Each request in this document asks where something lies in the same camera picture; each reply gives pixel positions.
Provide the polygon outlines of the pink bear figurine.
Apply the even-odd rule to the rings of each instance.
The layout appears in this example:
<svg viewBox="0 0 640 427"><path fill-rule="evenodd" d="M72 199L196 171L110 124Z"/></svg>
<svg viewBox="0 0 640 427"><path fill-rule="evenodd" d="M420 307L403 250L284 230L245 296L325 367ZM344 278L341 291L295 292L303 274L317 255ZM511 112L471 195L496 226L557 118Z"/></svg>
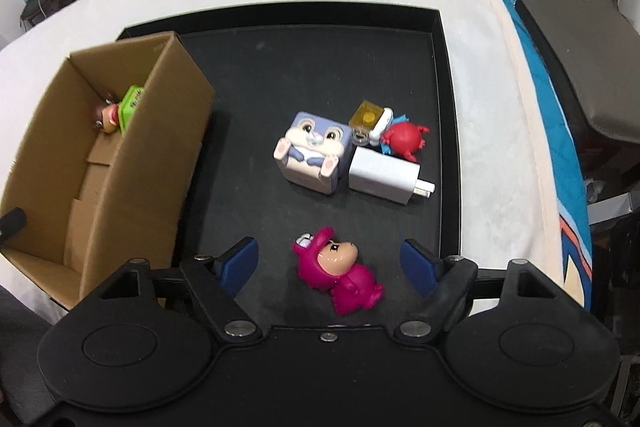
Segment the pink bear figurine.
<svg viewBox="0 0 640 427"><path fill-rule="evenodd" d="M358 261L358 247L339 241L334 228L324 227L314 234L299 236L292 251L297 258L299 280L328 295L339 317L371 310L382 300L384 286L367 265Z"/></svg>

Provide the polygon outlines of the brown cardboard box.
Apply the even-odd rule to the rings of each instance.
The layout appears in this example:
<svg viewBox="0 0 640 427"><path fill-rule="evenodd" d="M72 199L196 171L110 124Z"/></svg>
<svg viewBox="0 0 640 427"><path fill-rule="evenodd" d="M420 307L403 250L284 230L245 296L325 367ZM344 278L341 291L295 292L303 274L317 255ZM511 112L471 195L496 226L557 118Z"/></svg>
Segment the brown cardboard box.
<svg viewBox="0 0 640 427"><path fill-rule="evenodd" d="M144 88L125 133L94 109ZM26 227L2 254L70 309L127 260L166 268L215 92L172 32L70 54L32 114L2 192Z"/></svg>

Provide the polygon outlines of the white charger plug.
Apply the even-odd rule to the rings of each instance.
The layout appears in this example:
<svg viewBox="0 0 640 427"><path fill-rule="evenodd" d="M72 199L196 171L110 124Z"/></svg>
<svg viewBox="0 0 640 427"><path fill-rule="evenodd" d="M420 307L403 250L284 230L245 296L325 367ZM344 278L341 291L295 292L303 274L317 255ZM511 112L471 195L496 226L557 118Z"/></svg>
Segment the white charger plug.
<svg viewBox="0 0 640 427"><path fill-rule="evenodd" d="M357 147L348 172L352 191L407 205L413 196L430 198L436 185L420 179L420 165L370 148Z"/></svg>

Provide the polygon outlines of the red crab toy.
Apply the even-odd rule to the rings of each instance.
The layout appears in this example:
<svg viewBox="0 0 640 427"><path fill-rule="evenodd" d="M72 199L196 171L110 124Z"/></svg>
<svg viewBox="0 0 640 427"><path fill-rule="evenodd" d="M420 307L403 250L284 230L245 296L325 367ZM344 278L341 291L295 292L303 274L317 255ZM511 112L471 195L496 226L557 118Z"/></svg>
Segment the red crab toy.
<svg viewBox="0 0 640 427"><path fill-rule="evenodd" d="M430 129L413 124L406 115L396 116L390 107L369 101L360 103L348 125L356 145L372 147L383 155L411 162L418 161L416 152L424 149L424 135L430 133Z"/></svg>

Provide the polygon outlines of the brown haired doll figurine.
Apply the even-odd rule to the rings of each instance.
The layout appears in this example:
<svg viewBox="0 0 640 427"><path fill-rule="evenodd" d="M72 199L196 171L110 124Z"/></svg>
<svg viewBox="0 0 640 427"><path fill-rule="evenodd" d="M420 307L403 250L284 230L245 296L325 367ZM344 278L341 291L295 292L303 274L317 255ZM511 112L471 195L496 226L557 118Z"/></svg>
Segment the brown haired doll figurine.
<svg viewBox="0 0 640 427"><path fill-rule="evenodd" d="M119 129L119 101L113 93L107 93L106 99L94 109L93 128L105 134Z"/></svg>

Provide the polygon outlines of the grey bunny cube toy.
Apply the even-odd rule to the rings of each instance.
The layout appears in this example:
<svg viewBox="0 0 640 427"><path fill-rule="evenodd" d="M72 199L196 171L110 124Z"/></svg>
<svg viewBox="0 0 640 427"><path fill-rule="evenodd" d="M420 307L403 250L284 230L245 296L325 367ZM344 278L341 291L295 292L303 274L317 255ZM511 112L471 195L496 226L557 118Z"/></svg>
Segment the grey bunny cube toy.
<svg viewBox="0 0 640 427"><path fill-rule="evenodd" d="M298 112L272 157L288 181L331 195L348 169L353 145L347 124Z"/></svg>

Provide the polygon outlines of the green hexagonal box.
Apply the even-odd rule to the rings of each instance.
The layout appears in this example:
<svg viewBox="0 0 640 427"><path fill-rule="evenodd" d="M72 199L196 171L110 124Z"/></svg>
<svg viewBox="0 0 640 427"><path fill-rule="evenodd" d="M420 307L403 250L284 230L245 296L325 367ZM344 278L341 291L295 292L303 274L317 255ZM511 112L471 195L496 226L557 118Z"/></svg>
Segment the green hexagonal box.
<svg viewBox="0 0 640 427"><path fill-rule="evenodd" d="M125 133L129 127L132 116L138 108L144 88L141 86L130 86L125 93L122 101L117 105L118 125L120 132Z"/></svg>

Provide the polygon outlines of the black tray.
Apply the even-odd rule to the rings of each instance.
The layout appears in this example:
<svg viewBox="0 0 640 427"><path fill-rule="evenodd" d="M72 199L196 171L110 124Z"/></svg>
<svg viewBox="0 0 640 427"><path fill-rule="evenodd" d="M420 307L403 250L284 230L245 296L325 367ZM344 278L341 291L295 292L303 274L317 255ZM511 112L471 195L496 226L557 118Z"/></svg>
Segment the black tray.
<svg viewBox="0 0 640 427"><path fill-rule="evenodd" d="M215 91L191 187L181 211L174 258L217 256L256 239L255 273L239 305L260 326L336 322L331 301L296 275L294 239L332 228L355 243L385 288L350 325L388 329L420 305L399 253L414 239L433 254L460 249L457 114L442 23L427 9L331 2L255 4L129 23L125 37L177 34ZM348 121L363 101L428 128L418 154L430 197L407 204L352 191L332 195L288 182L273 147L296 114Z"/></svg>

